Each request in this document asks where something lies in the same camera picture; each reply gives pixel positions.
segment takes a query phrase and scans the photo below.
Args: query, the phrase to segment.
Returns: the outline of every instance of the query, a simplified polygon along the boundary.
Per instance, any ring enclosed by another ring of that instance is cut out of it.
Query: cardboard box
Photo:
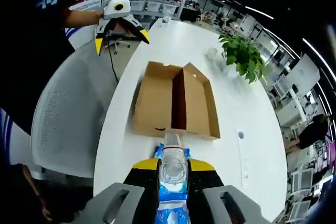
[[[163,137],[169,129],[221,137],[209,80],[191,63],[181,68],[150,61],[136,100],[133,131]]]

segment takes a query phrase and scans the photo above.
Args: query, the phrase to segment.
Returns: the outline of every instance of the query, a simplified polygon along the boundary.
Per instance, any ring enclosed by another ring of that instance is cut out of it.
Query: white table
[[[266,219],[273,221],[284,208],[287,165],[280,127],[261,83],[248,85],[242,78],[226,78],[209,64],[204,55],[211,47],[220,50],[217,34],[173,20],[167,27],[160,24],[161,19],[149,32],[150,45],[140,43],[113,95],[100,136],[93,194],[115,182],[122,183],[132,166],[150,158],[154,146],[161,142],[132,133],[134,93],[147,62],[178,66],[191,62],[211,82],[222,138],[210,141],[186,135],[184,147],[190,148],[193,158],[212,164],[225,185],[240,189],[261,206]],[[237,129],[245,135],[240,148]],[[244,183],[243,159],[248,161],[249,175]]]

